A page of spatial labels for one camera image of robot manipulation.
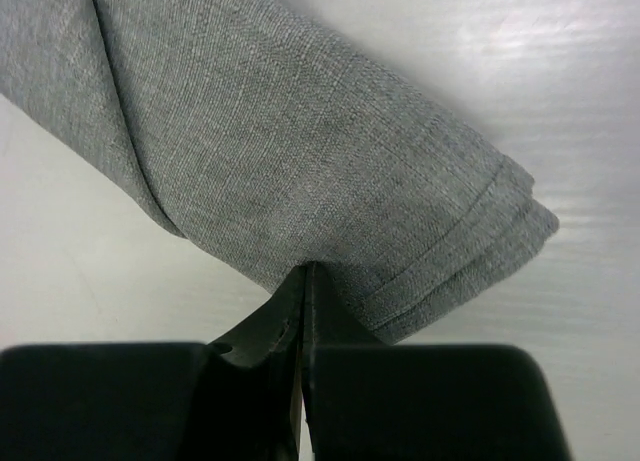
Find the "grey cloth napkin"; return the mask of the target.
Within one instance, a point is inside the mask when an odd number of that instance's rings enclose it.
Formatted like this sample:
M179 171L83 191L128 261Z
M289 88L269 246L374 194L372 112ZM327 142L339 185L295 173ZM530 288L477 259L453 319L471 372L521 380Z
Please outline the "grey cloth napkin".
M1 0L1 92L263 288L323 263L389 343L558 229L519 164L282 0Z

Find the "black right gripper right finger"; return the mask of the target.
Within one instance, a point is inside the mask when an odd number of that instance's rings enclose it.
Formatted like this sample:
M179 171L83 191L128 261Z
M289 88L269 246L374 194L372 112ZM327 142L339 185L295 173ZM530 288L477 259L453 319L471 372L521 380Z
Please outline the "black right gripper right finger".
M390 346L306 269L303 393L319 460L567 460L545 376L496 344Z

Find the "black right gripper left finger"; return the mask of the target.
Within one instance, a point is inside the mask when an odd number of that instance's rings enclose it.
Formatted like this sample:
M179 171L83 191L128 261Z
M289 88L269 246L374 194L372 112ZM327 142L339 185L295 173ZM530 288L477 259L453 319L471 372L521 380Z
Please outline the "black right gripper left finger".
M215 341L1 354L5 460L295 460L306 272Z

